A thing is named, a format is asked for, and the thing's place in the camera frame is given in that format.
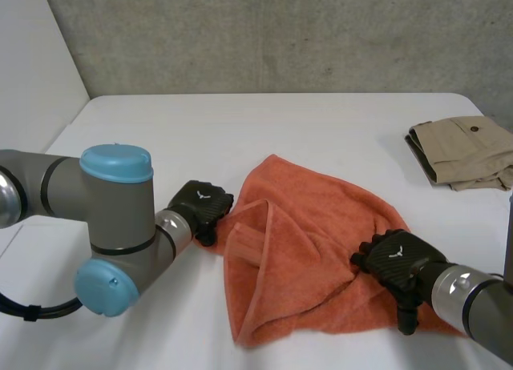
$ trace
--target khaki pants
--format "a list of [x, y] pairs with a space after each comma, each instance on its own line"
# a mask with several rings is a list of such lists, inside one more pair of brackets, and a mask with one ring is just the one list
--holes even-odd
[[483, 116], [421, 123], [406, 136], [411, 150], [434, 183], [453, 190], [513, 184], [513, 134]]

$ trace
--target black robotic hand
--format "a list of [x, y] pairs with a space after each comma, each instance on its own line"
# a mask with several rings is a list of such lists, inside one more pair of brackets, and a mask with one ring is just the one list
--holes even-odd
[[190, 180], [171, 199], [168, 210], [182, 215], [196, 239], [209, 247], [216, 242], [217, 221], [228, 214], [232, 205], [233, 195], [221, 187]]
[[422, 304], [418, 294], [418, 273], [428, 263], [446, 263], [436, 248], [404, 230], [388, 230], [375, 235], [372, 243], [363, 242], [360, 254], [351, 263], [370, 273], [398, 303], [398, 329], [409, 336], [418, 326], [417, 308]]

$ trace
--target white wall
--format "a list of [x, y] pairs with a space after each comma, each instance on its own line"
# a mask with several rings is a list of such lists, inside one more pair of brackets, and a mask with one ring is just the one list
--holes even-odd
[[0, 149], [44, 151], [89, 97], [46, 0], [0, 0]]

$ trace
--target gray concrete wall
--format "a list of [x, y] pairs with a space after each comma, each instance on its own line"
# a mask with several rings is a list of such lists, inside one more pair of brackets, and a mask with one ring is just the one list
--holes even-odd
[[91, 95], [468, 96], [513, 127], [513, 0], [49, 0]]

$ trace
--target white table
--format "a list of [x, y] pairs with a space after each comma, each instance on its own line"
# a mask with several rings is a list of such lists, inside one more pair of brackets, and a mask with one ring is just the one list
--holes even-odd
[[[459, 263], [502, 271], [509, 194], [432, 187], [403, 140], [416, 123], [481, 115], [452, 94], [162, 95], [94, 99], [48, 151], [80, 156], [99, 143], [147, 148], [156, 209], [189, 179], [237, 194], [267, 155], [356, 183], [394, 205], [410, 228]], [[73, 297], [89, 257], [84, 224], [35, 217], [0, 234], [0, 289], [49, 306]], [[82, 308], [35, 324], [0, 316], [0, 368], [310, 369], [509, 368], [469, 340], [395, 329], [294, 332], [253, 350], [234, 346], [222, 258], [190, 247], [114, 319]]]

